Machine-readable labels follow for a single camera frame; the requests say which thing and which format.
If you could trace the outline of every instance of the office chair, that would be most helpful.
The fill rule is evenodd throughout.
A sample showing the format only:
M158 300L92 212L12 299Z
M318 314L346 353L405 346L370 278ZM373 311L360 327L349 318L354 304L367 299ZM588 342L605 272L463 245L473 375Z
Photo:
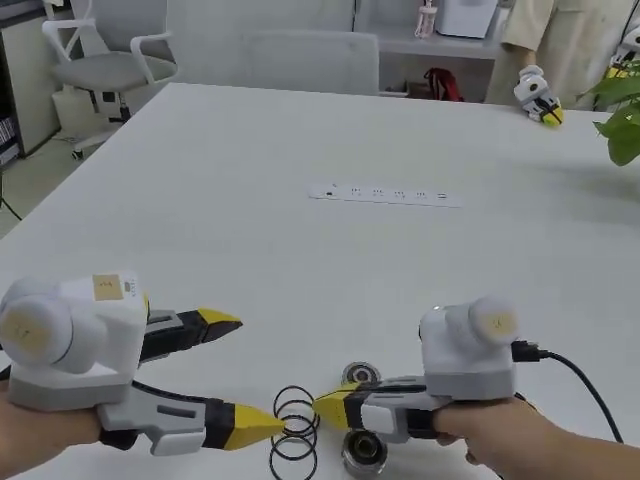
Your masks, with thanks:
M61 63L53 74L65 85L88 90L94 105L95 93L117 95L120 118L131 118L125 94L146 85L168 83L178 73L178 65L168 44L167 0L89 0L82 19L46 21L43 33L58 53ZM76 29L67 45L60 30ZM70 54L85 29L95 30L105 45L104 53L71 59ZM74 144L73 156L83 159L85 148L104 143L116 129L102 132Z
M313 30L263 30L243 39L247 87L378 95L375 35Z

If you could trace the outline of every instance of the power strip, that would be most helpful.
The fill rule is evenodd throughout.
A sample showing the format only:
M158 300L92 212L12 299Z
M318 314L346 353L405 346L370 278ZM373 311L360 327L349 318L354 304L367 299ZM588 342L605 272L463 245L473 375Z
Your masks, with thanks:
M309 197L319 200L420 205L423 207L462 207L460 200L452 197L448 193L433 193L426 190L336 185L335 183L312 186L309 189Z

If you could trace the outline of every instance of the chair leg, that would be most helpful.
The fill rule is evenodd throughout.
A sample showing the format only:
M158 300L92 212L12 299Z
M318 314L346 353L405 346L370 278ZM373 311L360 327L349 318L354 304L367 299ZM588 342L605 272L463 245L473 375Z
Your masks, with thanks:
M75 158L76 160L84 160L84 152L83 150L85 148L89 148L89 147L94 147L96 145L100 145L104 142L106 142L107 140L109 140L109 138L111 138L111 136L116 133L116 130L109 130L108 132L102 132L99 133L97 135L93 135L92 137L86 138L84 140L82 140L81 142L78 143L74 143L73 144L73 158Z
M120 118L122 119L122 123L127 123L131 120L131 110L122 93L118 93L118 99L120 100Z

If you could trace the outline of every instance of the beige clothing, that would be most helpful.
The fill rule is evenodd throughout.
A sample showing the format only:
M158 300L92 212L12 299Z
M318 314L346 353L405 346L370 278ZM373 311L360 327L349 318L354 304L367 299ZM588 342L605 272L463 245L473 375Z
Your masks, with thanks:
M507 20L487 103L517 105L520 65L511 45L537 52L551 91L572 108L587 91L588 70L604 36L605 0L516 0Z

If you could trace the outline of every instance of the red bag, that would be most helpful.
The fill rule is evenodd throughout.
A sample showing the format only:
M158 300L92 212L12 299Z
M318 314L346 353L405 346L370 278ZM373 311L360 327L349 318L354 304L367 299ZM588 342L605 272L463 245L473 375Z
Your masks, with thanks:
M429 88L435 100L464 102L464 98L462 98L458 89L456 77L449 70L432 68L424 74L424 78L429 82Z

